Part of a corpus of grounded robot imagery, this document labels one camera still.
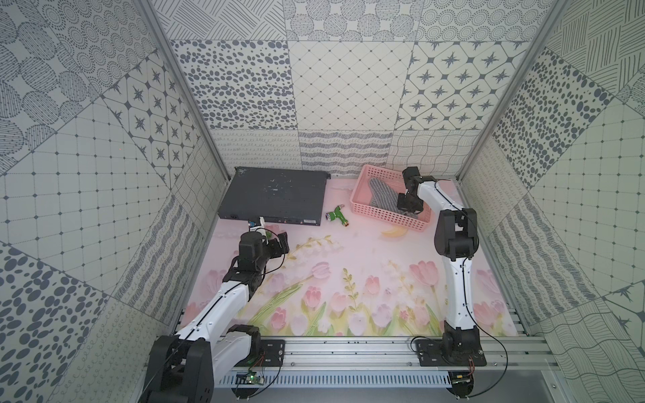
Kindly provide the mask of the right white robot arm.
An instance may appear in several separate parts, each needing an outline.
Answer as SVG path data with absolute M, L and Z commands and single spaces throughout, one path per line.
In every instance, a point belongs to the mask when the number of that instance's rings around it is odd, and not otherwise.
M 444 319 L 441 354 L 447 364 L 466 365 L 480 352 L 480 331 L 471 307 L 471 267 L 480 247 L 477 214 L 440 188 L 440 180 L 424 176 L 416 166 L 402 172 L 406 191 L 396 206 L 407 213 L 429 207 L 437 213 L 434 247 L 442 257 L 448 287 L 448 313 Z

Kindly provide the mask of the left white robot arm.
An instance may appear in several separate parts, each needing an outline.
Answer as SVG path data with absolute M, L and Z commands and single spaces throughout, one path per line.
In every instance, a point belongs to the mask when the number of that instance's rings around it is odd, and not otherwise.
M 288 235 L 254 228 L 240 236 L 215 297 L 185 327 L 160 336 L 149 352 L 140 402 L 210 402 L 213 389 L 236 364 L 261 357 L 258 327 L 230 322 L 260 288 L 270 260 L 286 258 Z

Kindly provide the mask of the grey striped dishcloth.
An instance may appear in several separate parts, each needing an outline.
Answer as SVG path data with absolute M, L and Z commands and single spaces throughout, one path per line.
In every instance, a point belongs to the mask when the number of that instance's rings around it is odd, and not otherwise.
M 378 178 L 371 178 L 368 184 L 372 193 L 370 201 L 371 207 L 401 214 L 409 218 L 418 217 L 415 213 L 405 212 L 397 207 L 398 194 L 384 181 Z

